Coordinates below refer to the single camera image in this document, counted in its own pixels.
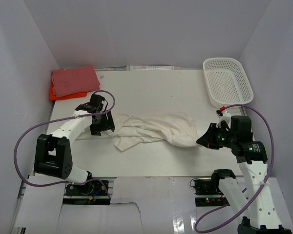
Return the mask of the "white t shirt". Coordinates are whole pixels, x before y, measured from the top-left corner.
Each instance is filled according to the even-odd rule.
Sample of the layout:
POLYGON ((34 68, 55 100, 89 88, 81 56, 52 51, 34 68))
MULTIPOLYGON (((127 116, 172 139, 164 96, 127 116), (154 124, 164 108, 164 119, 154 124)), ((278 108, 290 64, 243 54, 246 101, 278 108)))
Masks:
POLYGON ((140 143, 165 140, 177 147, 195 147, 197 139, 204 133, 197 128, 193 118, 183 113, 130 116, 116 114, 115 130, 108 130, 110 137, 118 137, 114 146, 124 152, 140 143))

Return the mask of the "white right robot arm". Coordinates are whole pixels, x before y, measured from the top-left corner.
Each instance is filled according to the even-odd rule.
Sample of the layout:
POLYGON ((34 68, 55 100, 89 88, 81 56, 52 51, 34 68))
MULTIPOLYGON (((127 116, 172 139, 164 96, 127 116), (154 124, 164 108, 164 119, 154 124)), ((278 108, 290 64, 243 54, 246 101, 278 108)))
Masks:
POLYGON ((232 116, 226 107, 217 110, 218 123, 211 123, 206 133, 197 139, 197 144, 213 150, 229 148, 236 156, 242 172, 247 194, 240 190, 236 177, 230 169, 214 170, 211 176, 211 190, 223 194, 234 211, 234 216, 224 223, 197 233, 207 234, 219 230, 236 219, 239 234, 290 234, 283 227, 277 214, 269 185, 274 156, 268 159, 265 146, 253 140, 251 119, 248 116, 232 116))

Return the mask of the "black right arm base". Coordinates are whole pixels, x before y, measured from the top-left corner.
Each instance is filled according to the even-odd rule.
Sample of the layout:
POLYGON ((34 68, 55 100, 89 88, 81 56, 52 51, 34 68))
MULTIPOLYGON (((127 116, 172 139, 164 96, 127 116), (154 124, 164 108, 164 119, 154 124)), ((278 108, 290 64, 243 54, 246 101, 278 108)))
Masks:
POLYGON ((229 205, 224 194, 215 187, 211 179, 194 178, 189 183, 194 189, 196 207, 221 207, 229 205))

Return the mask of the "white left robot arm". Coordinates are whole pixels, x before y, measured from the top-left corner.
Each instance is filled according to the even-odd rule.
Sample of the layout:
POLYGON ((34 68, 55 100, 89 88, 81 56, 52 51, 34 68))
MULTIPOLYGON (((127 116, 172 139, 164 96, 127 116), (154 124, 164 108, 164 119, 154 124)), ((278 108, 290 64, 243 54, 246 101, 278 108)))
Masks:
POLYGON ((103 96, 92 94, 89 102, 75 108, 73 119, 48 135, 41 134, 36 144, 34 172, 76 183, 78 191, 84 195, 91 193, 91 173, 73 164, 71 144, 87 128, 92 136, 115 131, 107 107, 108 101, 103 96))

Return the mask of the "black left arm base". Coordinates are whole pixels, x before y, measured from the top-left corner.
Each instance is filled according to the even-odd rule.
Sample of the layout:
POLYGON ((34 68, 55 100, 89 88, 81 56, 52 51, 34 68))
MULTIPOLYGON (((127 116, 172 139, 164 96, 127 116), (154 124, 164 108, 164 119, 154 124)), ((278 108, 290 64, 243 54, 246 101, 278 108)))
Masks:
POLYGON ((83 186, 67 185, 64 190, 64 205, 109 205, 113 181, 92 181, 83 186))

